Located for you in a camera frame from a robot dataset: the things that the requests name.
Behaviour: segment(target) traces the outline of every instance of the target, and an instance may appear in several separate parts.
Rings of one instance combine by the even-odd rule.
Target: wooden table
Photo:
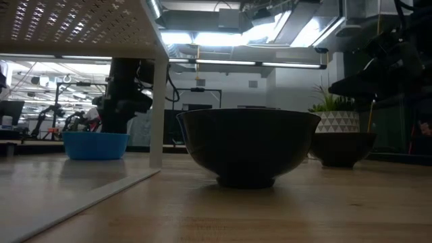
[[[157,171],[146,153],[112,161],[72,161],[64,154],[0,158],[0,242],[31,236]]]
[[[30,242],[430,242],[432,167],[305,161],[273,188],[233,190],[188,155]]]

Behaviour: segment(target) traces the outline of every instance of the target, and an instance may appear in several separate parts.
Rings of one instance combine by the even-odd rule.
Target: fluorescent light
[[[40,103],[40,104],[54,104],[54,101],[35,101],[35,100],[13,100],[13,101],[24,101],[26,103]],[[59,104],[67,105],[67,104],[76,104],[76,105],[92,105],[91,101],[85,102],[85,101],[59,101]]]
[[[68,91],[76,92],[76,90],[74,90],[73,88],[66,87],[66,86],[64,86],[64,85],[60,85],[60,88],[65,88],[65,89],[67,89]]]
[[[225,61],[225,60],[197,59],[196,62],[197,63],[205,63],[205,64],[255,65],[254,61]]]
[[[62,56],[64,59],[83,59],[83,60],[101,60],[111,61],[112,57],[89,57],[89,56]]]
[[[63,67],[62,65],[59,65],[58,63],[49,63],[49,62],[41,62],[40,64],[47,66],[48,68],[51,68],[55,72],[59,72],[61,74],[75,74],[77,73],[73,72],[69,68]]]
[[[7,57],[32,57],[32,58],[55,58],[54,55],[29,55],[29,54],[14,54],[14,53],[0,53],[0,56]]]
[[[153,95],[153,93],[149,90],[142,91],[145,95]]]
[[[170,63],[188,63],[189,60],[188,59],[179,59],[179,58],[170,58],[169,62]]]
[[[316,47],[317,45],[319,45],[319,43],[321,43],[322,41],[324,41],[333,31],[335,31],[335,29],[337,27],[339,27],[339,25],[341,25],[343,22],[345,21],[345,17],[340,18],[328,31],[326,31],[318,40],[316,40],[312,46]]]
[[[281,32],[282,28],[285,26],[286,22],[288,21],[288,18],[291,15],[291,11],[286,11],[285,13],[280,13],[275,16],[275,21],[277,22],[275,28],[273,29],[273,32],[269,34],[269,37],[267,38],[267,43],[274,41],[276,37]]]
[[[216,6],[216,1],[182,1],[181,4],[178,3],[178,1],[163,1],[163,6],[166,7],[169,10],[182,10],[182,11],[219,11],[220,9],[239,9],[240,3],[234,2],[234,1],[226,1],[229,4],[229,7],[224,4],[220,3],[218,6]]]
[[[291,43],[290,47],[309,47],[319,37],[319,22],[312,18],[303,29],[298,33],[297,37]]]
[[[273,68],[310,68],[319,69],[321,65],[318,64],[301,64],[301,63],[269,63],[264,62],[263,66]]]
[[[159,10],[159,6],[157,5],[156,1],[150,0],[150,2],[153,10],[155,11],[156,18],[161,17],[161,10]]]
[[[76,97],[79,97],[81,99],[85,99],[87,96],[85,94],[79,93],[79,92],[75,92],[74,94],[72,94]]]
[[[109,70],[111,66],[107,63],[106,65],[98,64],[81,64],[81,63],[63,63],[63,66],[71,68],[73,70],[79,70],[80,74],[90,74],[97,79],[104,79],[105,76],[109,75]]]
[[[165,44],[190,44],[192,38],[186,32],[162,32],[162,41]]]
[[[237,47],[247,44],[241,34],[201,32],[195,38],[195,44],[210,47]]]

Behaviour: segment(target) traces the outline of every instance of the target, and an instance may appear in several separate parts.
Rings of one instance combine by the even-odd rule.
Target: blue plastic tub
[[[75,160],[120,159],[128,145],[128,134],[64,132],[66,154]]]

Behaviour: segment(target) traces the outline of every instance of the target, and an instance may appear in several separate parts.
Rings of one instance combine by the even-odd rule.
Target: pegboard
[[[143,4],[141,0],[0,0],[0,50],[148,56],[165,47]]]

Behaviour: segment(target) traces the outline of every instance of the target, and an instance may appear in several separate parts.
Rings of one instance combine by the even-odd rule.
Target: plant pot
[[[358,113],[355,111],[322,111],[313,114],[321,117],[315,133],[360,132]]]

